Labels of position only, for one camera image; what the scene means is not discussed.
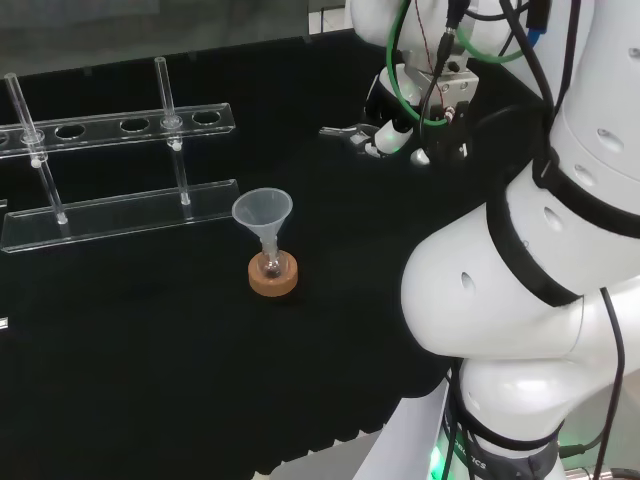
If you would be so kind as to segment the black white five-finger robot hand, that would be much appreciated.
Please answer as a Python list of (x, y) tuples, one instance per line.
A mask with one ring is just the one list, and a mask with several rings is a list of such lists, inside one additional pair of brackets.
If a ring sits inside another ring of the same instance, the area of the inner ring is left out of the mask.
[(446, 71), (431, 89), (432, 76), (405, 64), (396, 66), (396, 78), (405, 101), (415, 111), (411, 116), (397, 100), (389, 74), (382, 70), (367, 96), (365, 125), (351, 141), (370, 156), (380, 158), (400, 151), (417, 141), (420, 149), (413, 159), (418, 163), (444, 163), (466, 159), (471, 153), (467, 114), (479, 78), (470, 70)]

